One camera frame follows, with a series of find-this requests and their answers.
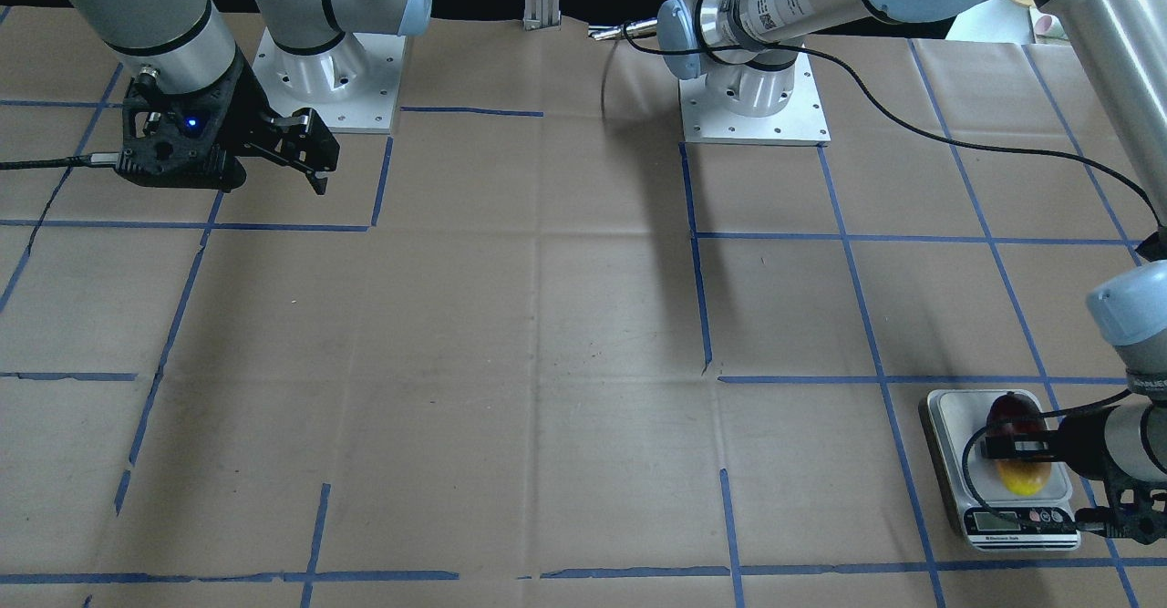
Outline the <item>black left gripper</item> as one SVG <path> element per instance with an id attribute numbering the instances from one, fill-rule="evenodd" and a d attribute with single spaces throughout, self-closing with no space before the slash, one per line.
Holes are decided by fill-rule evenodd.
<path id="1" fill-rule="evenodd" d="M 1100 482 L 1107 459 L 1105 426 L 1112 410 L 1065 417 L 1055 412 L 995 415 L 995 427 L 1047 427 L 1048 421 L 1061 421 L 1056 446 L 1050 436 L 987 436 L 981 455 L 995 461 L 1061 461 L 1079 478 Z"/>

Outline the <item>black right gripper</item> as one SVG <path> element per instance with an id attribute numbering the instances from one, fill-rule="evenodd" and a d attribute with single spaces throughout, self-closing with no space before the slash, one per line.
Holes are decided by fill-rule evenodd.
<path id="1" fill-rule="evenodd" d="M 341 147 L 324 119 L 309 107 L 275 118 L 239 50 L 221 79 L 186 95 L 166 95 L 158 68 L 141 67 L 121 117 L 116 173 L 138 187 L 232 191 L 246 180 L 238 159 L 259 158 L 301 173 L 324 196 L 337 172 Z"/>

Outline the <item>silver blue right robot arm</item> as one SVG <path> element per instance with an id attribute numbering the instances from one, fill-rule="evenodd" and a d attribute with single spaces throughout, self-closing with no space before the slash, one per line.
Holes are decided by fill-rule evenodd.
<path id="1" fill-rule="evenodd" d="M 303 173 L 324 194 L 338 141 L 323 105 L 373 85 L 362 35 L 415 37 L 433 0 L 254 0 L 274 43 L 277 81 L 296 110 L 271 104 L 214 0 L 68 0 L 124 68 L 123 142 L 109 154 L 35 160 L 112 168 L 138 187 L 229 193 L 242 158 Z"/>

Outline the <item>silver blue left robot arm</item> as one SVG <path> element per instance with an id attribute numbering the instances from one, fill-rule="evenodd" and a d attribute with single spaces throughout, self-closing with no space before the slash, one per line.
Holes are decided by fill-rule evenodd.
<path id="1" fill-rule="evenodd" d="M 788 74 L 802 37 L 872 18 L 885 25 L 922 25 L 1009 11 L 1006 22 L 1029 22 L 1034 39 L 1065 39 L 1121 135 L 1121 147 L 1141 180 L 1111 177 L 1138 194 L 1156 221 L 1137 252 L 1142 265 L 1102 284 L 1086 306 L 1103 338 L 1126 366 L 1127 391 L 1145 406 L 1098 404 L 1071 410 L 1058 432 L 1009 434 L 1002 418 L 988 421 L 959 453 L 953 489 L 979 499 L 971 456 L 980 447 L 1000 463 L 1058 461 L 1081 478 L 1103 483 L 1107 506 L 1097 520 L 1156 516 L 1163 501 L 1163 0 L 668 0 L 655 18 L 608 29 L 591 39 L 623 39 L 635 50 L 657 39 L 654 55 L 680 81 L 720 81 L 725 109 L 745 117 L 746 89 L 767 74 Z"/>

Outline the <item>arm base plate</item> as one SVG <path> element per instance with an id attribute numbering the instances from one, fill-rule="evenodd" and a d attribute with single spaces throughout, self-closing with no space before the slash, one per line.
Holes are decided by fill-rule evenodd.
<path id="1" fill-rule="evenodd" d="M 338 46 L 312 56 L 279 48 L 268 30 L 252 63 L 268 104 L 285 117 L 315 109 L 334 133 L 390 135 L 411 39 L 345 35 Z"/>
<path id="2" fill-rule="evenodd" d="M 806 53 L 784 69 L 719 67 L 679 82 L 687 144 L 820 147 L 829 119 Z"/>

